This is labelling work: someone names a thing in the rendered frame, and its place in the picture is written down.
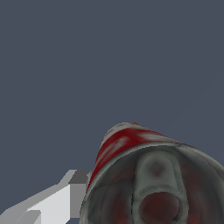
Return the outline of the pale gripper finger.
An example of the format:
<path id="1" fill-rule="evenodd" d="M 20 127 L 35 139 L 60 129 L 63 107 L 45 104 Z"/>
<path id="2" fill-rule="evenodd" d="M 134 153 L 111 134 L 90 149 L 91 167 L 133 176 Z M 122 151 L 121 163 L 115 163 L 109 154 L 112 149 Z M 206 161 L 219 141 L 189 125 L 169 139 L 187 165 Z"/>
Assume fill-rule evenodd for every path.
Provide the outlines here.
<path id="1" fill-rule="evenodd" d="M 79 218 L 91 171 L 69 170 L 62 180 L 6 209 L 0 224 L 67 224 Z"/>

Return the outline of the red and white soup can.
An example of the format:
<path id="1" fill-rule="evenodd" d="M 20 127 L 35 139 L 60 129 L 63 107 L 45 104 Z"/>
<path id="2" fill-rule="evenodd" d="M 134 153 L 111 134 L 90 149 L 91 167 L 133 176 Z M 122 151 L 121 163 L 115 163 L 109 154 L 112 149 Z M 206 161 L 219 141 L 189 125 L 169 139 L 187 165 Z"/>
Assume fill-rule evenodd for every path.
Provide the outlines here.
<path id="1" fill-rule="evenodd" d="M 224 224 L 224 166 L 140 124 L 119 123 L 101 142 L 79 224 Z"/>

